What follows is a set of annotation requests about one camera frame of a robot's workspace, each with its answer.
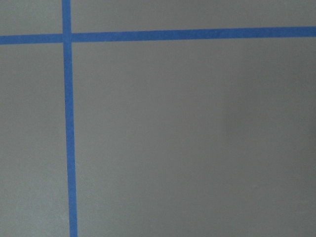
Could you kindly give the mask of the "blue tape line lengthwise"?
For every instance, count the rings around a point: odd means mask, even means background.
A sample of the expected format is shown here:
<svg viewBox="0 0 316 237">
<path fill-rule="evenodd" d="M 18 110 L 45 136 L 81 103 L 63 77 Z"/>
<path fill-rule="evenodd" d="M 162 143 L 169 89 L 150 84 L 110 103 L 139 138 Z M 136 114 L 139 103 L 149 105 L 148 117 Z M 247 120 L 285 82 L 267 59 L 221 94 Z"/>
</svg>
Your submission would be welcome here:
<svg viewBox="0 0 316 237">
<path fill-rule="evenodd" d="M 62 1 L 63 23 L 63 61 L 65 90 L 65 129 L 68 179 L 69 232 L 71 237 L 78 236 L 77 187 L 75 161 L 75 129 L 73 99 L 72 30 L 71 2 Z"/>
</svg>

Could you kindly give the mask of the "blue tape line crosswise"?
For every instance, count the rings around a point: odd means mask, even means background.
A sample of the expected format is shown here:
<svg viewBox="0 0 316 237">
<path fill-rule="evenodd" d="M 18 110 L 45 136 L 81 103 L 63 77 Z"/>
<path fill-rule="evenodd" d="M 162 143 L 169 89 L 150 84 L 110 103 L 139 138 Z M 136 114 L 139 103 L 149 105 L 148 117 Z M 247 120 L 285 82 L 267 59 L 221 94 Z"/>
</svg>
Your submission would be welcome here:
<svg viewBox="0 0 316 237">
<path fill-rule="evenodd" d="M 72 33 L 71 42 L 314 38 L 315 26 Z"/>
</svg>

